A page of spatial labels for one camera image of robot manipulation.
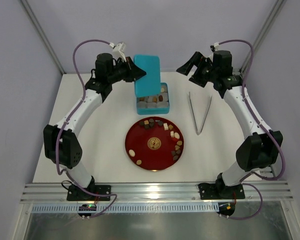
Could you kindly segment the teal tin lid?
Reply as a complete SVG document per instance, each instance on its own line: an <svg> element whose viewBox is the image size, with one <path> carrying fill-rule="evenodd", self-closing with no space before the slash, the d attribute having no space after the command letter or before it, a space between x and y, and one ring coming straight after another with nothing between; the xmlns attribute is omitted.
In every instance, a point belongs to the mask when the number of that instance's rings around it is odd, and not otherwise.
<svg viewBox="0 0 300 240"><path fill-rule="evenodd" d="M146 72L146 75L134 83L137 98L154 96L161 91L160 58L157 55L136 54L134 64Z"/></svg>

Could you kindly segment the metal tongs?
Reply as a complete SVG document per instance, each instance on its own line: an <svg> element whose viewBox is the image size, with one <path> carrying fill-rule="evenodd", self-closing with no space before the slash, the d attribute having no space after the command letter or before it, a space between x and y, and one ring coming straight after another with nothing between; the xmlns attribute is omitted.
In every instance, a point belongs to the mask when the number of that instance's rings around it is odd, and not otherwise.
<svg viewBox="0 0 300 240"><path fill-rule="evenodd" d="M200 136L205 127L206 121L208 119L208 115L210 113L210 109L212 106L213 96L209 96L206 99L206 105L201 107L201 113L198 112L198 109L195 109L195 105L192 98L192 93L189 91L187 95L189 111L191 115L191 119L193 122L193 127L197 136Z"/></svg>

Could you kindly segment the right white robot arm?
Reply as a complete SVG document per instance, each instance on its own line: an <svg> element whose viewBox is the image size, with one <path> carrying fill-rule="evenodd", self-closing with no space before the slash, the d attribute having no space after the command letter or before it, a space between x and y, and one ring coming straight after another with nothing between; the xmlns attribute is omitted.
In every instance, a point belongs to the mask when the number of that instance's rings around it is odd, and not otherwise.
<svg viewBox="0 0 300 240"><path fill-rule="evenodd" d="M283 142L280 131L274 131L261 117L248 96L243 78L233 72L232 54L217 50L211 57L196 51L176 71L187 76L193 67L195 72L189 81L204 88L212 83L213 88L234 113L244 136L243 143L235 152L235 162L220 173L214 183L198 185L202 200L244 199L243 181L255 171L267 168L277 160Z"/></svg>

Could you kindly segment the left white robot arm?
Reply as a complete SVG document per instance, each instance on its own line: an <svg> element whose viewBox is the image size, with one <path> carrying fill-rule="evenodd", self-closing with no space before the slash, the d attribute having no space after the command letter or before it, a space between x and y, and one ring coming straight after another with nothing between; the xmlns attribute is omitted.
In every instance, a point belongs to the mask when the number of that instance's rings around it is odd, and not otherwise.
<svg viewBox="0 0 300 240"><path fill-rule="evenodd" d="M66 174L76 191L83 197L94 196L95 179L82 164L83 150L78 136L92 113L101 106L113 90L113 84L133 83L147 73L130 57L114 59L110 53L96 57L90 78L83 83L83 94L66 116L58 123L43 129L45 157L56 166L58 175Z"/></svg>

